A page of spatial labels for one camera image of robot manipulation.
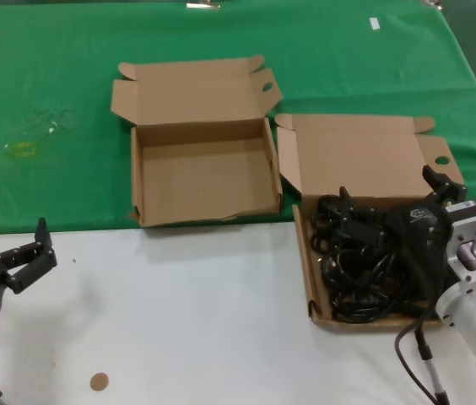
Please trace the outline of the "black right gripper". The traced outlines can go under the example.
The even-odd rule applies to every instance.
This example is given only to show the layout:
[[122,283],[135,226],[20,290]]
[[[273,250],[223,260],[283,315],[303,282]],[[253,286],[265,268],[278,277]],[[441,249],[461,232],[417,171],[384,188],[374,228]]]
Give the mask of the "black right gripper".
[[356,206],[344,186],[339,188],[338,211],[341,232],[368,246],[383,246],[385,230],[395,236],[403,264],[408,267],[434,305],[444,291],[447,279],[447,225],[443,203],[462,203],[467,188],[429,165],[422,176],[431,188],[426,197],[394,197],[386,210]]

